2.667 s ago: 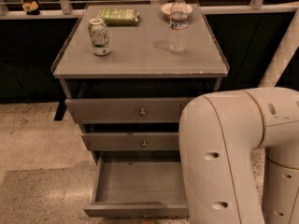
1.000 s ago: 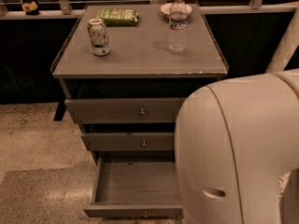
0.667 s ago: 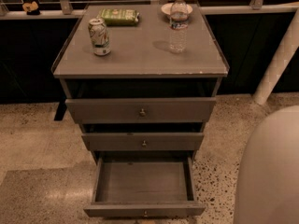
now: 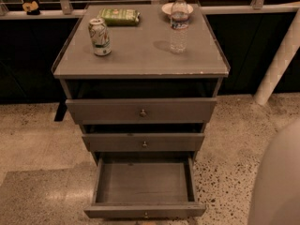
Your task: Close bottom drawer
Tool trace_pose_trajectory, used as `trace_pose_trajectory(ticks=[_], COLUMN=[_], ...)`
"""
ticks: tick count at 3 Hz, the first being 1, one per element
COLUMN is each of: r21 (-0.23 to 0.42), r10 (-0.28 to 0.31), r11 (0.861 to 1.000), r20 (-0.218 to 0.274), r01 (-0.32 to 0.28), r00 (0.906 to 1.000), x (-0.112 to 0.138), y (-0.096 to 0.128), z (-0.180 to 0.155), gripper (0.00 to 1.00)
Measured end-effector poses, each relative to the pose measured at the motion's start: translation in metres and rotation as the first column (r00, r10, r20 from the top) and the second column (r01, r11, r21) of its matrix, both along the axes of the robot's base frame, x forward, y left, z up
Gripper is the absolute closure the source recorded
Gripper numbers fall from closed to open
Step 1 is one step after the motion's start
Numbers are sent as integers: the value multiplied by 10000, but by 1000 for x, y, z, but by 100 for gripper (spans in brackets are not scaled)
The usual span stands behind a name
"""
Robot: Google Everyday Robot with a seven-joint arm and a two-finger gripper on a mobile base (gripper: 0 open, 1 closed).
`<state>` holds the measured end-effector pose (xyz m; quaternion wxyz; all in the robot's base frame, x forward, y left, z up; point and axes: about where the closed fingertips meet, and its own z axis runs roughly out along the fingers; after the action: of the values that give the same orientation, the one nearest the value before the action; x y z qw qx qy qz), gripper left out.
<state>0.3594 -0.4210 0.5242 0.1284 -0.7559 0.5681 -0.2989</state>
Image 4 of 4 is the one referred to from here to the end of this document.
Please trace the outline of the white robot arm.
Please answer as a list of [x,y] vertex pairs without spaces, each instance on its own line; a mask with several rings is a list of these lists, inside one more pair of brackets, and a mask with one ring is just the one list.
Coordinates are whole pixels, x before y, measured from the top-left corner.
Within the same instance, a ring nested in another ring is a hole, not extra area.
[[247,225],[300,225],[300,120],[282,129],[262,157]]

